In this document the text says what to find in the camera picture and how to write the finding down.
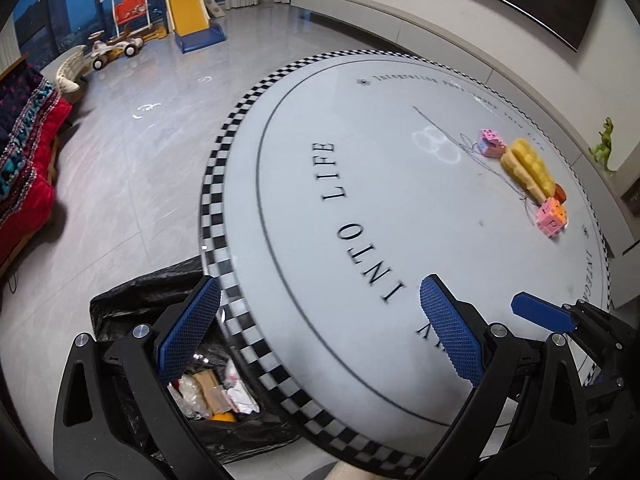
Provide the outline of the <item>cardboard piece in bag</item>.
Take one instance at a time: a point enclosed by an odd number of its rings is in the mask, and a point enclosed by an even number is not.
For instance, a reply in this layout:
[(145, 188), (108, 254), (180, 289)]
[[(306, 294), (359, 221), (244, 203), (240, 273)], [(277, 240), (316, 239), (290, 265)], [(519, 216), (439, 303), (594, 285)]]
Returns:
[(204, 399), (214, 415), (228, 413), (232, 410), (231, 404), (219, 385), (215, 374), (211, 370), (203, 370), (193, 375), (200, 385)]

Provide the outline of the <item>white basket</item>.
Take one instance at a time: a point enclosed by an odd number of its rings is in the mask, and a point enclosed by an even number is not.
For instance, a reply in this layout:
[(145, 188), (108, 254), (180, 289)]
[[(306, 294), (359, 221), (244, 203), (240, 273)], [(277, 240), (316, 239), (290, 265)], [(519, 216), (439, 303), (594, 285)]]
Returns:
[(78, 79), (85, 73), (87, 62), (85, 46), (75, 46), (62, 54), (62, 62), (55, 71), (54, 83), (62, 96), (74, 94), (80, 90)]

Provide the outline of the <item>stack of red-brown discs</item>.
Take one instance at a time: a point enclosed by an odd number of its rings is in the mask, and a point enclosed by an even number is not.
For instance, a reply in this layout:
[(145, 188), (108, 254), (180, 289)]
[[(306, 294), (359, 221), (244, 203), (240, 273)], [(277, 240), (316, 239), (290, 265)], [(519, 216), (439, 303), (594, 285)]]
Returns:
[(566, 202), (566, 193), (563, 190), (562, 186), (557, 183), (554, 189), (553, 197), (560, 203), (564, 204)]

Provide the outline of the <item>green dinosaur toy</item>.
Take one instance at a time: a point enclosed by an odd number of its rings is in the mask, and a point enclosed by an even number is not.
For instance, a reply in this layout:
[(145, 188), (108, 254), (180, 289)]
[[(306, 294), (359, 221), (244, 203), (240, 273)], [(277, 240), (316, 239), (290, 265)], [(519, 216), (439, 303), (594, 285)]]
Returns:
[(607, 173), (615, 174), (616, 170), (610, 167), (608, 163), (612, 154), (612, 134), (614, 124), (611, 117), (605, 118), (602, 130), (599, 132), (599, 143), (589, 149), (593, 160)]

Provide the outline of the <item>yellow sponge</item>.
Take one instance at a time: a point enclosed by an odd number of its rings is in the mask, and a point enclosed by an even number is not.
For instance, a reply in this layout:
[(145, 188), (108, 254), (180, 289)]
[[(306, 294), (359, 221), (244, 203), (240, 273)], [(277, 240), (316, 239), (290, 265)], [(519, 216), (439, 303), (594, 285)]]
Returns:
[(516, 139), (500, 157), (506, 173), (538, 204), (555, 196), (556, 182), (536, 150), (525, 139)]

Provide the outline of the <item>small pink foam block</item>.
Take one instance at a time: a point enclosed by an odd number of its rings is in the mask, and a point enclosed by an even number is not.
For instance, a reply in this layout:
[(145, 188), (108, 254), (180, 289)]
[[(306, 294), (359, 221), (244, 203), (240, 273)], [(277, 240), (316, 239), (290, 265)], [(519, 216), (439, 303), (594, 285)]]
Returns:
[(506, 152), (506, 144), (496, 130), (480, 129), (477, 148), (485, 157), (500, 158)]

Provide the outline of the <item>red patterned blanket sofa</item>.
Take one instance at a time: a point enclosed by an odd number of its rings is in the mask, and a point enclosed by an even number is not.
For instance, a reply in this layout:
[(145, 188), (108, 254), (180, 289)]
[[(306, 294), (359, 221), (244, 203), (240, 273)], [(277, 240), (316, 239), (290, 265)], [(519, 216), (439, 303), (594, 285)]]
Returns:
[(72, 106), (24, 58), (1, 75), (1, 260), (49, 220), (58, 134)]

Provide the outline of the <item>orange fruit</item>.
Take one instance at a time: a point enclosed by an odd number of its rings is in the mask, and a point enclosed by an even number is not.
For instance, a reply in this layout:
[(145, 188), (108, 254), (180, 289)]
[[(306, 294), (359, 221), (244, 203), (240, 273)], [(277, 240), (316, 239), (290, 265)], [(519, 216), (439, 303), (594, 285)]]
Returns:
[(232, 412), (216, 413), (209, 417), (212, 422), (231, 422), (234, 424), (236, 419)]

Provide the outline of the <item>orange pink foam cube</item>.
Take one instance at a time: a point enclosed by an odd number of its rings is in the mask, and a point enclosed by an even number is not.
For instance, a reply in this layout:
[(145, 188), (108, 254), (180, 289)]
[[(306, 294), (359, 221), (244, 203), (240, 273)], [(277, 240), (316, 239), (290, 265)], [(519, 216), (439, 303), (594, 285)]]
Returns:
[(554, 197), (547, 198), (536, 213), (536, 226), (545, 236), (555, 237), (567, 225), (567, 214), (563, 205)]

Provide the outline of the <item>yellow toy slide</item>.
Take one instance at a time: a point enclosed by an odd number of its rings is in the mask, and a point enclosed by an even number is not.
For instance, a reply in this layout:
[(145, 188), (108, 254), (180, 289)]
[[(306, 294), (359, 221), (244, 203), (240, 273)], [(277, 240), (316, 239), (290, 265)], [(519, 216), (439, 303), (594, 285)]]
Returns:
[(220, 44), (227, 39), (209, 14), (205, 0), (165, 0), (168, 25), (181, 53)]

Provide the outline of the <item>toy race car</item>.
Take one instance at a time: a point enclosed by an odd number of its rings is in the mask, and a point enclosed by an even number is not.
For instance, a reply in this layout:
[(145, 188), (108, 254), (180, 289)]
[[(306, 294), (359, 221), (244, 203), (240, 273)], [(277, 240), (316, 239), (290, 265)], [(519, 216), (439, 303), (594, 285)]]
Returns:
[(140, 52), (144, 45), (143, 39), (132, 36), (128, 29), (112, 40), (103, 41), (103, 34), (103, 30), (97, 30), (88, 37), (91, 42), (89, 62), (94, 70), (103, 70), (109, 62), (122, 55), (132, 58)]

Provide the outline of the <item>clear plastic bag red print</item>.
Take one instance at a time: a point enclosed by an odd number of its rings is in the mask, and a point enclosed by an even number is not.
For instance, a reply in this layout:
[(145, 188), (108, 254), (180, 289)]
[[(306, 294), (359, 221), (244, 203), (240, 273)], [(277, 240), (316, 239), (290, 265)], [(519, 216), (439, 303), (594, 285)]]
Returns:
[(260, 412), (259, 404), (246, 388), (232, 360), (224, 369), (224, 393), (235, 413), (251, 415)]

